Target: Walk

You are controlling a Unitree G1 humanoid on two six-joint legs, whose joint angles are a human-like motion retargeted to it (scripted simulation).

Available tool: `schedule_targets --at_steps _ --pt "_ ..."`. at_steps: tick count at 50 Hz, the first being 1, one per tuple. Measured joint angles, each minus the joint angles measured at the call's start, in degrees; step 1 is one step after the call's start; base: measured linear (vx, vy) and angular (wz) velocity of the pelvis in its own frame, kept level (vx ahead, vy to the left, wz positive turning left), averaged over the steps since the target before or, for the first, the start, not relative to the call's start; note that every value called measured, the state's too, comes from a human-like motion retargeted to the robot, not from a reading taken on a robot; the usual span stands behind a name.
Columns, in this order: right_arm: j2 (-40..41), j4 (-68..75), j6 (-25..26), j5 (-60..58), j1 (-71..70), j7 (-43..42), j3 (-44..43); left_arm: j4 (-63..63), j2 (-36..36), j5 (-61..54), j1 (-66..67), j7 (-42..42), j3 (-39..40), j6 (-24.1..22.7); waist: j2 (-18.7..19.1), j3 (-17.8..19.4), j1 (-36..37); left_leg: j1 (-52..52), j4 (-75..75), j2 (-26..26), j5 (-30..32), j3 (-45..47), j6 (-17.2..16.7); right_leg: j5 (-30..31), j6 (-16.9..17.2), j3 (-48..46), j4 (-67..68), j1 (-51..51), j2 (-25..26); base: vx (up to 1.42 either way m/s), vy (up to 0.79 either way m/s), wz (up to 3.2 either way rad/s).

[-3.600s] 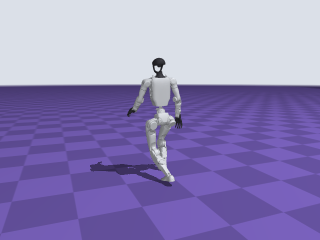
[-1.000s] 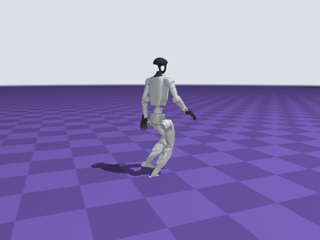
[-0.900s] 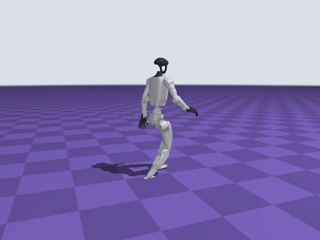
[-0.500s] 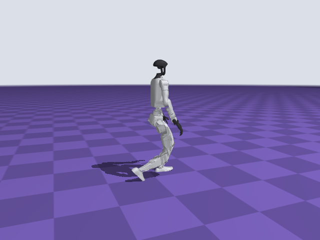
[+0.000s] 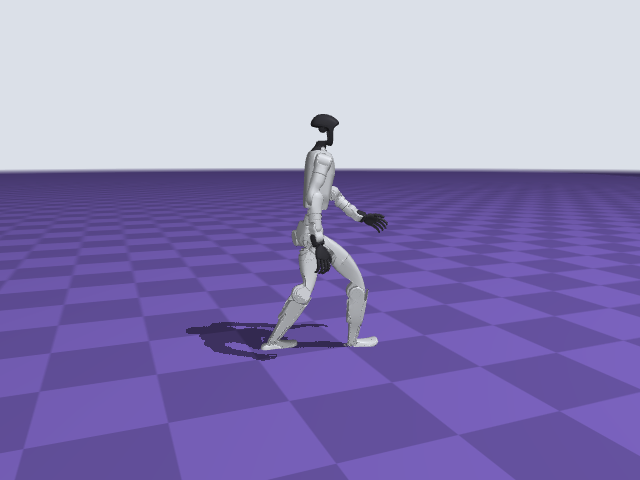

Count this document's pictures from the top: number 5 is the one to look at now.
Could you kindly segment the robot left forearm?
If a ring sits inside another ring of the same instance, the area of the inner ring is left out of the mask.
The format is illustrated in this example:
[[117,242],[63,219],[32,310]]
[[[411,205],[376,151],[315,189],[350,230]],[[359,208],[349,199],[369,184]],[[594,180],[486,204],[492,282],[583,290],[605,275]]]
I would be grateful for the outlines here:
[[359,222],[363,218],[362,215],[357,213],[357,208],[354,205],[351,205],[345,197],[339,191],[338,197],[334,200],[335,206],[339,207],[348,217],[351,217],[353,220]]

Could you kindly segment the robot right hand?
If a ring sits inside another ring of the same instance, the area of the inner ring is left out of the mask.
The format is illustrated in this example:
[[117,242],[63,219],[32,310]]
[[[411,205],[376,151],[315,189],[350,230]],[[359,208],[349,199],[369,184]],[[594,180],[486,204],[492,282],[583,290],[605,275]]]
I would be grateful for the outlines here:
[[[327,248],[323,245],[325,244],[324,239],[322,242],[317,242],[315,236],[312,234],[310,236],[312,246],[316,248],[315,256],[317,259],[317,269],[314,273],[325,274],[330,270],[330,263],[332,262],[332,257],[328,252]],[[321,269],[320,269],[321,265]],[[324,271],[323,271],[324,270]]]

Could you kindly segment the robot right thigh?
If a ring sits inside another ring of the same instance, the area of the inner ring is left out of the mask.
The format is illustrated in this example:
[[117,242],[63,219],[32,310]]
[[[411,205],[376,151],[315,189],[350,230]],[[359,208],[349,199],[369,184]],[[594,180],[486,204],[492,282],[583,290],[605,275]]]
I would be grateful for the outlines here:
[[[328,252],[332,257],[332,262],[330,264],[343,277],[351,281],[346,287],[347,297],[349,298],[349,290],[354,286],[358,286],[362,288],[364,290],[364,296],[365,296],[364,281],[363,281],[361,272],[358,266],[356,265],[355,261],[353,260],[353,258],[343,247],[341,247],[334,240],[330,239],[325,235],[323,235],[323,239],[325,242],[323,246],[327,248]],[[310,237],[307,240],[307,244],[310,247],[309,250],[315,255],[316,248],[312,246]]]

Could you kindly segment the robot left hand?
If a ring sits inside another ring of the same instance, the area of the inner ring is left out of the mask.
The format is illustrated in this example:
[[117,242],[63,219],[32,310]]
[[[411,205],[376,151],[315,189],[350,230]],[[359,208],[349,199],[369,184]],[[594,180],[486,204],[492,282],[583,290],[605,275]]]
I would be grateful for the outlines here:
[[[381,230],[383,231],[383,227],[382,227],[382,226],[384,226],[384,228],[386,229],[386,225],[388,225],[388,223],[386,222],[386,220],[385,220],[385,219],[383,219],[383,218],[384,218],[384,216],[383,216],[382,214],[376,214],[376,213],[371,214],[371,213],[369,213],[369,214],[367,214],[367,215],[366,215],[366,212],[363,212],[363,211],[360,211],[360,210],[357,210],[357,213],[358,213],[359,215],[362,215],[362,216],[363,216],[363,218],[362,218],[362,219],[361,219],[361,221],[359,221],[359,222],[361,222],[361,223],[362,223],[362,222],[364,221],[367,225],[372,226],[373,228],[375,228],[375,229],[378,231],[378,233],[380,233],[380,230],[378,229],[378,227],[379,227],[379,228],[381,228]],[[377,217],[377,216],[378,216],[378,217]],[[380,218],[380,217],[381,217],[381,218]],[[380,220],[381,220],[381,221],[380,221]],[[382,221],[383,221],[386,225],[385,225]],[[378,222],[378,223],[377,223],[377,222]],[[379,223],[380,223],[382,226],[381,226]],[[377,227],[377,226],[375,226],[374,224],[375,224],[375,225],[377,225],[378,227]]]

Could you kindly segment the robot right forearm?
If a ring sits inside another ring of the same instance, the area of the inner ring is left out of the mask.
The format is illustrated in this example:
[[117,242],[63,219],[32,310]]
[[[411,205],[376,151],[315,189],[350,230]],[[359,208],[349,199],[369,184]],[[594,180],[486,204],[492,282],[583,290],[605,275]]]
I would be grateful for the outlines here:
[[[317,242],[323,241],[321,213],[322,213],[323,195],[320,192],[313,194],[311,208],[307,209],[309,215],[309,232],[313,234]],[[320,219],[320,220],[319,220]],[[310,239],[311,241],[311,239]]]

